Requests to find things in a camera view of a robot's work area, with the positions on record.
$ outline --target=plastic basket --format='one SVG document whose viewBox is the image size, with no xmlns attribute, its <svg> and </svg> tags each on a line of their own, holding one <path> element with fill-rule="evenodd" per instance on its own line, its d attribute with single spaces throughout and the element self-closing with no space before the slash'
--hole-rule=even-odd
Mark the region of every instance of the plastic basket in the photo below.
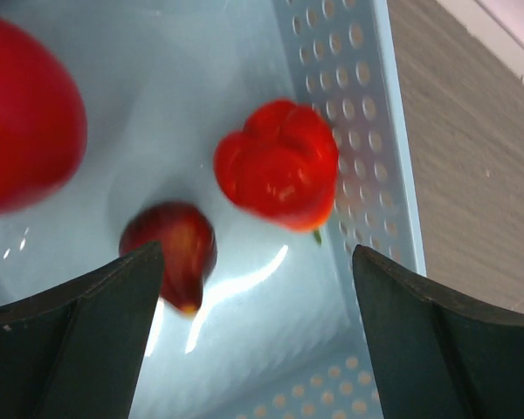
<svg viewBox="0 0 524 419">
<path fill-rule="evenodd" d="M 189 199 L 217 268 L 193 321 L 159 303 L 131 417 L 382 417 L 351 253 L 425 274 L 386 1 L 3 0 L 0 15 L 70 70 L 90 141 L 57 195 L 0 218 L 0 305 L 116 258 L 143 206 Z M 218 140 L 278 96 L 313 103 L 341 149 L 322 247 L 240 212 L 212 174 Z"/>
</svg>

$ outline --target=pink object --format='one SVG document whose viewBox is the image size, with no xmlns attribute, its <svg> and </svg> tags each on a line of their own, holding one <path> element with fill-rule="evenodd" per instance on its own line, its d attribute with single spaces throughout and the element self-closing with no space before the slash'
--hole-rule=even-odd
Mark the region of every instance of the pink object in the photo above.
<svg viewBox="0 0 524 419">
<path fill-rule="evenodd" d="M 524 0 L 476 0 L 524 48 Z"/>
</svg>

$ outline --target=toy vegetable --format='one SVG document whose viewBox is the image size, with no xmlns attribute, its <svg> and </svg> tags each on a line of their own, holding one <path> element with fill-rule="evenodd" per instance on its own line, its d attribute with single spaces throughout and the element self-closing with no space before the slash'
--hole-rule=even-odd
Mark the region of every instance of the toy vegetable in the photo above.
<svg viewBox="0 0 524 419">
<path fill-rule="evenodd" d="M 239 208 L 309 232 L 318 231 L 334 206 L 338 158 L 327 123 L 310 106 L 279 99 L 221 140 L 214 170 L 219 187 Z"/>
</svg>

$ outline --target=wooden table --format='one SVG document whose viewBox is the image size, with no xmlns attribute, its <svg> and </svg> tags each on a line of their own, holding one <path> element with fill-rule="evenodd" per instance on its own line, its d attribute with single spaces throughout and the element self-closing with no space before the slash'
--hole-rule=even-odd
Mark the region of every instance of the wooden table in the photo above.
<svg viewBox="0 0 524 419">
<path fill-rule="evenodd" d="M 390 0 L 428 276 L 524 313 L 524 85 L 433 0 Z"/>
</svg>

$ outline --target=plastic fruit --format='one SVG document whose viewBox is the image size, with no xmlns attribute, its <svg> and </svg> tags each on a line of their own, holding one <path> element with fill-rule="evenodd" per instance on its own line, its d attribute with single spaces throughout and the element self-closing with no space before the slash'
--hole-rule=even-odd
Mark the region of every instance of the plastic fruit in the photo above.
<svg viewBox="0 0 524 419">
<path fill-rule="evenodd" d="M 0 19 L 0 214 L 68 182 L 86 151 L 86 131 L 68 72 L 37 40 Z"/>
<path fill-rule="evenodd" d="M 195 314 L 217 260 L 210 221 L 191 203 L 160 203 L 130 221 L 119 252 L 123 256 L 151 241 L 161 242 L 165 260 L 161 297 L 181 313 Z"/>
</svg>

